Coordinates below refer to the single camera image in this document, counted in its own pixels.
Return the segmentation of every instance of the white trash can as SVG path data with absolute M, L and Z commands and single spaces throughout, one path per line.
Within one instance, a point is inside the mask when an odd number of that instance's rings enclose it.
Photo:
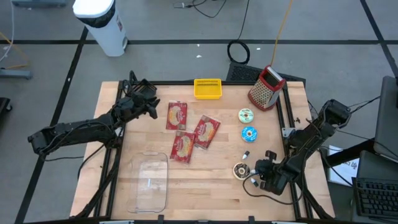
M 73 13 L 93 35 L 105 54 L 118 57 L 127 46 L 126 30 L 115 0 L 76 0 Z

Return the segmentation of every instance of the yellow plastic basket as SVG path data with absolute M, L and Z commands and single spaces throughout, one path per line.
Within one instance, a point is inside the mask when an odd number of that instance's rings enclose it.
M 221 79 L 199 78 L 193 82 L 193 95 L 198 100 L 216 100 L 223 95 Z

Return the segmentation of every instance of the concrete floor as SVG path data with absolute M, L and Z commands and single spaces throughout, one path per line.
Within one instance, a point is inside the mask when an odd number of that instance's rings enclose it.
M 246 1 L 229 0 L 215 19 L 194 9 L 174 9 L 172 0 L 117 0 L 130 40 L 235 39 L 239 35 Z M 216 12 L 222 1 L 208 1 L 201 9 Z M 242 39 L 274 39 L 289 0 L 251 0 Z M 398 39 L 398 2 L 367 0 L 371 12 L 387 40 Z M 83 25 L 72 11 L 73 1 L 61 9 L 15 7 L 16 40 L 78 40 Z M 0 32 L 11 36 L 11 13 L 7 1 L 0 2 Z M 357 0 L 295 1 L 281 39 L 377 40 Z M 0 55 L 4 53 L 0 45 Z M 50 124 L 65 77 L 77 45 L 19 45 L 30 57 L 31 80 L 0 79 L 0 96 L 9 97 L 14 110 L 2 122 L 0 132 L 0 217 L 12 223 L 21 205 L 37 156 L 27 136 Z M 398 57 L 398 46 L 388 46 Z M 273 45 L 249 44 L 248 65 L 264 67 L 271 60 Z M 245 57 L 232 48 L 237 60 Z M 8 67 L 22 62 L 15 51 L 0 63 Z M 225 44 L 130 45 L 122 57 L 105 56 L 98 45 L 84 45 L 60 122 L 93 117 L 103 81 L 128 77 L 133 69 L 139 79 L 188 80 L 226 78 L 229 60 Z M 369 100 L 379 95 L 381 78 L 393 76 L 380 45 L 279 45 L 276 70 L 307 79 L 307 96 L 316 108 L 331 98 L 342 103 Z M 373 137 L 378 103 L 354 114 L 346 131 Z M 328 144 L 349 147 L 361 142 L 337 133 Z M 66 147 L 50 157 L 83 155 L 85 145 Z M 76 187 L 81 159 L 46 162 L 40 176 L 26 222 L 67 218 Z M 338 217 L 349 206 L 331 187 Z

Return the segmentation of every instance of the cheese grater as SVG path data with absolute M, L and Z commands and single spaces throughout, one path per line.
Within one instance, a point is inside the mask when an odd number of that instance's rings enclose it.
M 260 73 L 259 79 L 249 91 L 248 97 L 260 110 L 272 109 L 285 83 L 286 80 L 268 65 Z

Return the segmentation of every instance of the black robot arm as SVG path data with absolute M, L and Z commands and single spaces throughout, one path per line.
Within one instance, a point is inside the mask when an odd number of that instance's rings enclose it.
M 276 154 L 270 151 L 266 153 L 268 159 L 256 162 L 255 170 L 263 180 L 260 188 L 280 195 L 288 182 L 298 182 L 307 159 L 336 132 L 337 128 L 346 126 L 350 117 L 347 106 L 336 100 L 327 101 L 317 119 L 304 130 L 293 130 L 284 139 L 290 154 L 286 155 L 282 162 L 273 163 Z
M 115 138 L 115 130 L 142 114 L 156 119 L 156 87 L 147 80 L 128 88 L 126 96 L 118 100 L 106 113 L 95 119 L 72 123 L 59 123 L 43 128 L 28 137 L 36 154 L 48 155 L 62 146 L 99 141 L 105 143 Z

